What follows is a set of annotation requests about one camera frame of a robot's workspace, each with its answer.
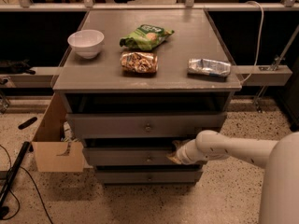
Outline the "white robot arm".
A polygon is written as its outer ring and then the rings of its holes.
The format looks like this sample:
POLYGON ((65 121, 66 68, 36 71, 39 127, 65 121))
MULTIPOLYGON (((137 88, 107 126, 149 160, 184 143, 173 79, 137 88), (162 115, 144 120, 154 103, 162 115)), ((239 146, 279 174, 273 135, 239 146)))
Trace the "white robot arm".
POLYGON ((277 141, 233 138, 205 130, 174 145, 175 151, 167 158, 176 164, 234 157, 263 168, 259 224, 299 224, 299 132, 277 141))

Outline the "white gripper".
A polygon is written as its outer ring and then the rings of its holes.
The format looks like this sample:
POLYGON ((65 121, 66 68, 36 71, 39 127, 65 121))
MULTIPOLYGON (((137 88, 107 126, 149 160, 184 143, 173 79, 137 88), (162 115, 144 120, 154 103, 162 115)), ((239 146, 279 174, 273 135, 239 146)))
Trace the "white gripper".
POLYGON ((204 153, 197 147, 195 140, 174 140, 173 145, 177 151, 169 153, 166 157, 175 164, 195 164, 205 159, 204 153))

